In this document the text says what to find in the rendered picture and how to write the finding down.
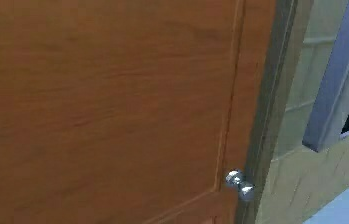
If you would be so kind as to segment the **silver round door knob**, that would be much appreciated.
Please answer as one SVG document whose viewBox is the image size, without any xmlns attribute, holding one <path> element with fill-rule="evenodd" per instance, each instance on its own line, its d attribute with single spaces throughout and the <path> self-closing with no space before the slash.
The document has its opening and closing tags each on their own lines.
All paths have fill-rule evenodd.
<svg viewBox="0 0 349 224">
<path fill-rule="evenodd" d="M 254 198 L 255 185 L 246 181 L 241 170 L 232 170 L 225 177 L 227 186 L 234 188 L 239 195 L 239 199 L 250 202 Z"/>
</svg>

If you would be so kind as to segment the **brown wooden room door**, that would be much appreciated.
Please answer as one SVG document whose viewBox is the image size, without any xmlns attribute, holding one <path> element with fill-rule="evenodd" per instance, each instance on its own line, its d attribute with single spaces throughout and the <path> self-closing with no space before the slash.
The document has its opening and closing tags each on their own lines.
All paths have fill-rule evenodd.
<svg viewBox="0 0 349 224">
<path fill-rule="evenodd" d="M 0 0 L 0 224 L 233 224 L 294 0 Z"/>
</svg>

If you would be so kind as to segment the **blue grey framed window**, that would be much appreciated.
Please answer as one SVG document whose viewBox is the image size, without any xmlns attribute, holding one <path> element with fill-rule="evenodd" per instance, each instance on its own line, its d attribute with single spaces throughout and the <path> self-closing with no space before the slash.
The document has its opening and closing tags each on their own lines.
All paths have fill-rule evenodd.
<svg viewBox="0 0 349 224">
<path fill-rule="evenodd" d="M 315 0 L 305 43 L 330 49 L 302 140 L 320 152 L 349 137 L 349 0 Z"/>
</svg>

